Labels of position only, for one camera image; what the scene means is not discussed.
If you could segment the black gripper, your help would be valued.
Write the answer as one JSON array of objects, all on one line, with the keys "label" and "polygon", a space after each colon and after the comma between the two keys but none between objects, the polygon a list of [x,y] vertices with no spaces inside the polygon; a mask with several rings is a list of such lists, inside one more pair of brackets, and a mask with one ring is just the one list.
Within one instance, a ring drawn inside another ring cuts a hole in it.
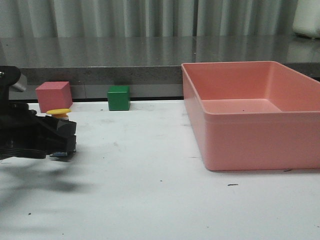
[{"label": "black gripper", "polygon": [[[48,135],[45,148],[41,142],[44,127],[57,135]],[[39,116],[27,103],[0,103],[0,158],[44,159],[47,153],[71,153],[76,149],[77,123],[52,116]]]}]

